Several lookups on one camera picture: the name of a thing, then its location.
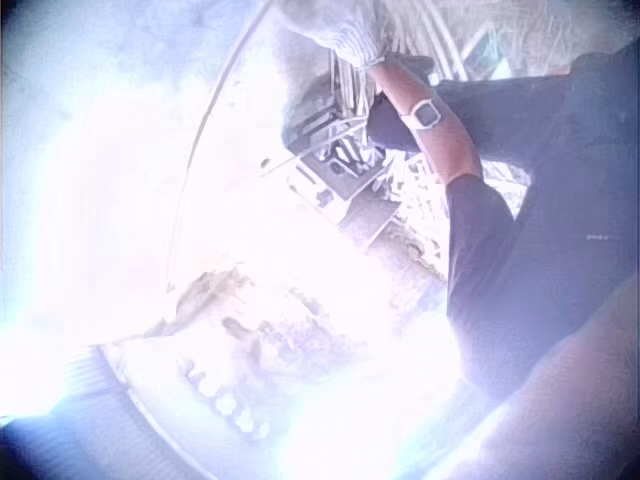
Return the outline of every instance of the dark shirt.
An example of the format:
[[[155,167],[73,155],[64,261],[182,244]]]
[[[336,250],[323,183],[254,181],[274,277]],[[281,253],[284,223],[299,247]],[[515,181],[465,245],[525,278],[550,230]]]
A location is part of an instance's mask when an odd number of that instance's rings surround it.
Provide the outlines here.
[[[467,379],[493,397],[638,271],[639,68],[637,41],[574,64],[518,218],[478,178],[447,187],[448,314]]]

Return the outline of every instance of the white glove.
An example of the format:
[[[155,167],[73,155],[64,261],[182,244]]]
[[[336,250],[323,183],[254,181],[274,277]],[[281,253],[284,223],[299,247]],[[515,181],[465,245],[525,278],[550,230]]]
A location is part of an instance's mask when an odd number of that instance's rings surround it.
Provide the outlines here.
[[[289,29],[354,67],[384,60],[387,14],[381,0],[278,0],[277,5]]]

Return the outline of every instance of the black sleeve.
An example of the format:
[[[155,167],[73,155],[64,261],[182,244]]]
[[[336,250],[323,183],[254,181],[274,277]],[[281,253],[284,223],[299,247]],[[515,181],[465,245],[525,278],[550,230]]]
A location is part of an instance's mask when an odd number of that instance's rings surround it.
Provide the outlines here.
[[[464,313],[478,306],[503,258],[514,219],[504,198],[473,175],[447,186],[450,218],[447,314],[463,326]]]

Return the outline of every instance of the bright light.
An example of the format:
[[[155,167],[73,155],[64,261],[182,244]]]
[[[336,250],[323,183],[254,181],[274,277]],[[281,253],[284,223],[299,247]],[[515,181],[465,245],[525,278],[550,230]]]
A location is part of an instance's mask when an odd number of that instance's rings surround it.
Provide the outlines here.
[[[45,415],[64,394],[63,362],[26,329],[0,329],[0,417]]]
[[[345,375],[310,396],[284,447],[287,480],[382,480],[398,471],[401,449],[459,378],[446,319],[418,320],[381,363],[375,378]]]
[[[228,417],[238,406],[238,402],[230,393],[216,400],[216,409],[225,417]]]

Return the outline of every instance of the person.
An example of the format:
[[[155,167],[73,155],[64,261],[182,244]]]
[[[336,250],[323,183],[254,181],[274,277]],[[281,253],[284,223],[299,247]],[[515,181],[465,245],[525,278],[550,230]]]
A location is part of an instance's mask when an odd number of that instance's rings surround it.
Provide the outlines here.
[[[640,478],[638,275],[422,480]]]
[[[638,42],[563,76],[432,88],[388,55],[380,1],[281,0],[289,28],[382,89],[368,134],[446,186],[448,308],[465,379],[496,402],[638,271]],[[482,159],[531,178],[517,218]]]

